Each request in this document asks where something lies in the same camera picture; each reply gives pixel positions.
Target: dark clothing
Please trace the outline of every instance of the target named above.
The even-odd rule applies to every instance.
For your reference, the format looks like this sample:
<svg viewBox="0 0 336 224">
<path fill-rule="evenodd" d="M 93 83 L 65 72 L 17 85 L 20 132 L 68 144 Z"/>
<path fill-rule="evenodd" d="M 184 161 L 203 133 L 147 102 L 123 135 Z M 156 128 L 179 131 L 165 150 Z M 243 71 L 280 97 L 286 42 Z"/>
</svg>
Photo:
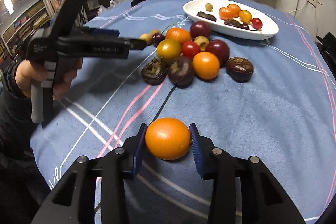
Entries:
<svg viewBox="0 0 336 224">
<path fill-rule="evenodd" d="M 4 73 L 0 94 L 0 222 L 30 224 L 50 189 L 38 171 L 30 138 L 31 100 L 14 81 L 17 64 Z"/>
</svg>

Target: red cherry tomato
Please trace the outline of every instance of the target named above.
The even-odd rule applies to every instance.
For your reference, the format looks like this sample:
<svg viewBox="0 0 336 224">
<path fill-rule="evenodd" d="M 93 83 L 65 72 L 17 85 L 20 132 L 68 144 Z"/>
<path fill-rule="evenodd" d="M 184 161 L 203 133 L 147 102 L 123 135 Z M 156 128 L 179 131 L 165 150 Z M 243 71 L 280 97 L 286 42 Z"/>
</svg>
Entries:
<svg viewBox="0 0 336 224">
<path fill-rule="evenodd" d="M 263 23 L 259 18 L 255 17 L 255 18 L 252 18 L 252 26 L 256 30 L 260 30 L 263 27 Z"/>
<path fill-rule="evenodd" d="M 182 53 L 184 56 L 190 58 L 191 60 L 194 56 L 201 52 L 200 47 L 194 41 L 185 42 L 182 45 Z"/>
</svg>

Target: blue tablecloth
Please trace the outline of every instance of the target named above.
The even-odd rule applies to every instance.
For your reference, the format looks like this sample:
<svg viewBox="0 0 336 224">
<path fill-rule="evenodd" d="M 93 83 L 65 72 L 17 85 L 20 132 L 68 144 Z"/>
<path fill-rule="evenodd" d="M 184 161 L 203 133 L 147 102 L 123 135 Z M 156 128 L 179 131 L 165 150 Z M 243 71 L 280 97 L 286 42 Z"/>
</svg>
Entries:
<svg viewBox="0 0 336 224">
<path fill-rule="evenodd" d="M 187 1 L 147 0 L 131 8 L 127 0 L 88 26 L 118 29 L 123 37 L 171 24 L 189 30 L 192 21 L 182 10 Z M 270 45 L 212 33 L 212 39 L 227 42 L 231 57 L 253 63 L 253 77 L 239 84 L 221 69 L 212 83 L 195 78 L 190 87 L 174 90 L 160 117 L 175 117 L 187 126 L 195 122 L 201 135 L 232 156 L 258 155 L 305 220 L 314 223 L 335 192 L 335 81 L 295 18 L 248 0 L 232 1 L 270 15 L 280 29 Z M 135 135 L 142 122 L 151 122 L 173 87 L 168 79 L 159 86 L 141 79 L 142 67 L 155 55 L 149 46 L 127 60 L 84 60 L 67 98 L 56 103 L 55 119 L 31 139 L 51 188 L 78 156 L 105 155 Z M 212 183 L 200 179 L 191 154 L 178 162 L 146 155 L 140 174 L 125 189 L 132 224 L 207 222 Z M 240 223 L 240 205 L 236 214 Z"/>
</svg>

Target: plate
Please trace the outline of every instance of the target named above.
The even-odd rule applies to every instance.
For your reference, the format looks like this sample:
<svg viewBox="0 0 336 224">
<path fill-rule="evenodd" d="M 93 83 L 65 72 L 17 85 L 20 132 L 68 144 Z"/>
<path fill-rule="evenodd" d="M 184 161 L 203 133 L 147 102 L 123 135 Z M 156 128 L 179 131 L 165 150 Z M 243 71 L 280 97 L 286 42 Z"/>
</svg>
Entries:
<svg viewBox="0 0 336 224">
<path fill-rule="evenodd" d="M 205 5 L 211 3 L 213 10 L 211 12 L 206 11 Z M 259 18 L 263 26 L 260 30 L 255 30 L 251 25 L 249 26 L 251 31 L 224 25 L 224 20 L 219 18 L 218 11 L 222 7 L 227 7 L 229 4 L 239 5 L 241 10 L 248 10 L 252 17 Z M 239 37 L 244 39 L 252 40 L 264 40 L 275 36 L 279 32 L 278 25 L 270 17 L 264 13 L 241 3 L 229 1 L 229 0 L 192 0 L 187 2 L 183 6 L 183 11 L 193 20 L 193 21 L 204 21 L 209 27 L 219 33 L 227 34 L 233 37 Z M 208 20 L 202 17 L 197 16 L 198 12 L 204 12 L 209 15 L 213 15 L 217 21 Z"/>
</svg>

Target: cherry tomato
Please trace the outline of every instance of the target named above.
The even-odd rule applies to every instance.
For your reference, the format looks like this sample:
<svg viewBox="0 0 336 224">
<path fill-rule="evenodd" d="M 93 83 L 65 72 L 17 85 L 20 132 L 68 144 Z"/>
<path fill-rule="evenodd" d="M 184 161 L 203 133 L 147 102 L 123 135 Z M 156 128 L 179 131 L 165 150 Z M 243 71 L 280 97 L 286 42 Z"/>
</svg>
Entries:
<svg viewBox="0 0 336 224">
<path fill-rule="evenodd" d="M 247 10 L 241 10 L 239 12 L 239 17 L 240 17 L 241 21 L 244 22 L 244 23 L 250 23 L 251 20 L 252 20 L 252 15 Z"/>
<path fill-rule="evenodd" d="M 263 23 L 259 18 L 255 17 L 255 18 L 252 18 L 252 26 L 256 30 L 260 30 L 263 27 Z"/>
<path fill-rule="evenodd" d="M 200 47 L 194 41 L 185 42 L 182 45 L 182 53 L 184 56 L 190 58 L 191 60 L 194 56 L 201 52 Z"/>
</svg>

